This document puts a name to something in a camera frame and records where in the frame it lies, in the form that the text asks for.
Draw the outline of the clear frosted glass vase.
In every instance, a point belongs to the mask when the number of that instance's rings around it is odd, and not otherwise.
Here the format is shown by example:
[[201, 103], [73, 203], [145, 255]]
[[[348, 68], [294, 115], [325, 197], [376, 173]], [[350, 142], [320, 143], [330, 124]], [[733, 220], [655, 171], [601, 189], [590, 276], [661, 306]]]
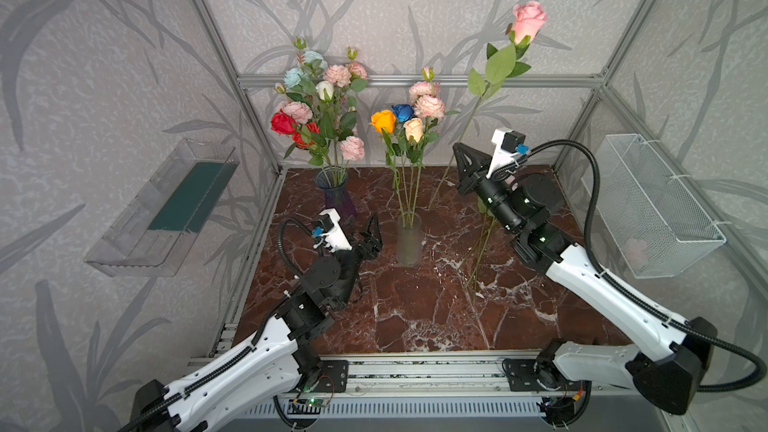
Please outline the clear frosted glass vase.
[[423, 231], [421, 217], [408, 213], [397, 221], [396, 258], [406, 267], [417, 265], [422, 258]]

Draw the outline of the peach rose stem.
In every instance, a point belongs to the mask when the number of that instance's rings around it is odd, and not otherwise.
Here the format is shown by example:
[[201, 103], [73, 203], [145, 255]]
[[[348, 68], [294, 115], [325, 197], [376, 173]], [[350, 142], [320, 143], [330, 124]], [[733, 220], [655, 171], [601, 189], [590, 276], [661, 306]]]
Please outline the peach rose stem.
[[414, 117], [404, 124], [405, 156], [410, 168], [410, 178], [407, 188], [407, 209], [404, 216], [404, 226], [412, 229], [418, 197], [418, 183], [421, 168], [423, 149], [421, 142], [424, 135], [424, 122], [419, 117]]

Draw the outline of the purple glass vase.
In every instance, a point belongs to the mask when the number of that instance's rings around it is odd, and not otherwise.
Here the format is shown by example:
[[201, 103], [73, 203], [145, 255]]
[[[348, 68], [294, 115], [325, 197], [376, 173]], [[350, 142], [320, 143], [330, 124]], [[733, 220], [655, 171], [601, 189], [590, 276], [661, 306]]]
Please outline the purple glass vase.
[[347, 190], [348, 172], [340, 166], [326, 166], [316, 175], [314, 182], [324, 195], [327, 208], [334, 208], [342, 221], [356, 216], [357, 210]]

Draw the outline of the striped pink peony stem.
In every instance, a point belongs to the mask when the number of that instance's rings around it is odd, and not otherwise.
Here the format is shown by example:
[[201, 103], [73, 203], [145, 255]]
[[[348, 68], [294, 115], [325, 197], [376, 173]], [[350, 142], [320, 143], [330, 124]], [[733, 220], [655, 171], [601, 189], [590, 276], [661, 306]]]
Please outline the striped pink peony stem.
[[415, 111], [416, 117], [424, 122], [424, 135], [421, 142], [423, 155], [419, 174], [419, 187], [421, 169], [424, 167], [424, 156], [428, 146], [436, 144], [440, 139], [438, 128], [441, 121], [445, 118], [446, 106], [439, 97], [440, 84], [435, 81], [435, 74], [431, 67], [425, 67], [422, 70], [423, 80], [414, 84], [409, 89], [410, 105]]

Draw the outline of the blue rose stem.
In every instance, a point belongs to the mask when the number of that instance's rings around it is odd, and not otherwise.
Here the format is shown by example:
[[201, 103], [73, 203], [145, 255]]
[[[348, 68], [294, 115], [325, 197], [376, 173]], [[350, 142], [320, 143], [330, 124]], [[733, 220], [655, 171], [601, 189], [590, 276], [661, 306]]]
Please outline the blue rose stem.
[[394, 112], [396, 116], [396, 126], [397, 126], [397, 139], [400, 147], [400, 157], [398, 158], [398, 169], [402, 176], [402, 193], [403, 193], [403, 199], [406, 201], [407, 205], [407, 188], [410, 178], [410, 168], [409, 164], [407, 162], [407, 158], [405, 156], [405, 137], [404, 137], [404, 124], [416, 117], [415, 111], [413, 107], [410, 104], [396, 104], [392, 107], [392, 111]]

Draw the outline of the small pink flower stem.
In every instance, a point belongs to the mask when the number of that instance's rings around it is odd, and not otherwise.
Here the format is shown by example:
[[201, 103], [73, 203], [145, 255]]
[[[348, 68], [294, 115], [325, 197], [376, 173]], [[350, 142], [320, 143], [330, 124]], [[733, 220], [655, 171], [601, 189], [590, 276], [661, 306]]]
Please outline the small pink flower stem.
[[349, 162], [365, 158], [365, 142], [359, 136], [357, 126], [341, 130], [339, 138], [332, 143], [331, 155], [333, 164], [342, 168], [346, 168]]

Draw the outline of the orange rose stem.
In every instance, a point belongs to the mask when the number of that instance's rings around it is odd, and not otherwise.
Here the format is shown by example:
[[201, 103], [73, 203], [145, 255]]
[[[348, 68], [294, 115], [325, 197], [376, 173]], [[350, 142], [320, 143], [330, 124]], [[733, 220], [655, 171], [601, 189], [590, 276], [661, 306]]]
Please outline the orange rose stem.
[[393, 172], [392, 187], [398, 200], [401, 219], [405, 220], [406, 201], [403, 199], [401, 189], [402, 176], [398, 169], [398, 158], [400, 157], [400, 147], [397, 139], [397, 120], [394, 112], [389, 109], [376, 112], [371, 117], [371, 125], [380, 134], [386, 147], [385, 163]]

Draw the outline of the red rose stem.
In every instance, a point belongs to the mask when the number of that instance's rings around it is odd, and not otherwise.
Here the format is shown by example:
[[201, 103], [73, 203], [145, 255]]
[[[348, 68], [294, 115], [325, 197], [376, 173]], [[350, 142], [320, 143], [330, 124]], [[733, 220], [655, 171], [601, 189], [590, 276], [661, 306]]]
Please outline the red rose stem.
[[[295, 132], [296, 125], [302, 125], [302, 124], [300, 124], [294, 118], [290, 117], [288, 114], [284, 112], [277, 112], [271, 118], [272, 131], [276, 132], [278, 135], [281, 135], [281, 136], [289, 136], [291, 139]], [[284, 154], [284, 157], [289, 158], [293, 154], [293, 152], [296, 150], [302, 150], [302, 149], [297, 148], [292, 139], [292, 143], [287, 148]]]
[[308, 161], [310, 165], [317, 167], [332, 165], [329, 156], [331, 142], [321, 133], [317, 123], [296, 125], [292, 139], [297, 148], [310, 154]]

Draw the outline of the pink rose stem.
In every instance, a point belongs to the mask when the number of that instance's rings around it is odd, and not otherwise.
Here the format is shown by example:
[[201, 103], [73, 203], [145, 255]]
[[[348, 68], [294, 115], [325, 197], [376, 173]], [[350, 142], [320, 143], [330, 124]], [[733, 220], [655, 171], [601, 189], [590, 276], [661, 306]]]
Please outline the pink rose stem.
[[484, 72], [480, 73], [475, 69], [470, 71], [467, 84], [471, 94], [476, 97], [476, 101], [459, 140], [465, 137], [469, 124], [480, 106], [499, 92], [508, 78], [519, 77], [531, 69], [531, 66], [523, 62], [522, 58], [546, 24], [548, 16], [543, 6], [536, 1], [516, 4], [513, 7], [513, 14], [514, 21], [508, 25], [506, 30], [510, 44], [504, 48], [495, 49], [488, 43], [487, 63]]

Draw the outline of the pink carnation tall stem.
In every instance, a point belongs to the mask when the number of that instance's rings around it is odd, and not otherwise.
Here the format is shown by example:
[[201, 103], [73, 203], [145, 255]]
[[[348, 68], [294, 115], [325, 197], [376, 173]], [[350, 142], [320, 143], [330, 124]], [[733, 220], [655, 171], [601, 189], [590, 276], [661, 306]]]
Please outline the pink carnation tall stem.
[[358, 125], [359, 113], [357, 95], [368, 85], [368, 70], [358, 61], [359, 49], [348, 47], [346, 62], [329, 65], [323, 80], [317, 85], [317, 109], [321, 115], [321, 127], [329, 133], [332, 143], [337, 140], [342, 129], [351, 129]]

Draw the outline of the light blue flower stem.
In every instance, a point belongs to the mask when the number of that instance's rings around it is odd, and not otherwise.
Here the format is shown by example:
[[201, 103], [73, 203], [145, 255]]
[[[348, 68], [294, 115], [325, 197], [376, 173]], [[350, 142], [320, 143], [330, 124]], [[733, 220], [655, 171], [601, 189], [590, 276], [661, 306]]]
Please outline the light blue flower stem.
[[308, 47], [303, 37], [295, 37], [292, 45], [294, 64], [283, 73], [280, 93], [294, 101], [316, 102], [316, 87], [323, 80], [328, 64], [322, 54]]

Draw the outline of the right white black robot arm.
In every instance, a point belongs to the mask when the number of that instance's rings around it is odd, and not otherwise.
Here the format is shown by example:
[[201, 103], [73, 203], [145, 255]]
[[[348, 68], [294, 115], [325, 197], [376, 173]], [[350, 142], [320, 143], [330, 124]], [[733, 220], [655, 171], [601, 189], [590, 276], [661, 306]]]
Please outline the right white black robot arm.
[[698, 392], [732, 392], [762, 381], [767, 366], [758, 355], [718, 339], [707, 320], [687, 320], [652, 302], [604, 268], [590, 243], [578, 244], [552, 224], [550, 218], [563, 207], [564, 198], [549, 177], [534, 173], [514, 186], [507, 184], [507, 177], [533, 154], [524, 139], [515, 131], [499, 130], [493, 154], [455, 143], [459, 193], [475, 194], [513, 235], [512, 247], [522, 262], [575, 293], [631, 341], [628, 346], [552, 341], [537, 358], [542, 386], [555, 388], [565, 381], [610, 384], [683, 415]]

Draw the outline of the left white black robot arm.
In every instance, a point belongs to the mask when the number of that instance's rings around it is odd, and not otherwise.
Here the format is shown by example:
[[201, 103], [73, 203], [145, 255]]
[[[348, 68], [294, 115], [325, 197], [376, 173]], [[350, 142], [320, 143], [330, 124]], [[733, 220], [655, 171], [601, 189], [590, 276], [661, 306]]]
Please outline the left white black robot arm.
[[306, 226], [285, 221], [310, 236], [318, 255], [297, 269], [294, 289], [271, 308], [247, 339], [197, 371], [168, 385], [152, 380], [134, 396], [125, 431], [219, 431], [251, 407], [316, 382], [321, 360], [311, 343], [350, 302], [361, 265], [383, 248], [372, 215], [359, 239], [347, 237], [336, 210], [326, 209]]

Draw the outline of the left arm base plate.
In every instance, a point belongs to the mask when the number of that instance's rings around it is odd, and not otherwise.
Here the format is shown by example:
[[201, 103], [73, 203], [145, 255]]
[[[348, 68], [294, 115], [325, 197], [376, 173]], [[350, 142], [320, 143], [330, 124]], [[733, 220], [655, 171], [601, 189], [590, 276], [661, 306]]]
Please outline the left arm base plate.
[[300, 376], [288, 393], [341, 393], [346, 391], [350, 363], [347, 360], [321, 360], [317, 367]]

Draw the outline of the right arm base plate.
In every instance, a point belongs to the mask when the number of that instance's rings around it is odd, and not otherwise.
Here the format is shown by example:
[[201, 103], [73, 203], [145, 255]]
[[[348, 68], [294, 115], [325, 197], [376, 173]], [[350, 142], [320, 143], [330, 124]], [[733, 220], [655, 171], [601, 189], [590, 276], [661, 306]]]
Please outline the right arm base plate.
[[575, 394], [584, 389], [583, 381], [570, 381], [552, 364], [537, 359], [505, 358], [502, 372], [512, 392]]

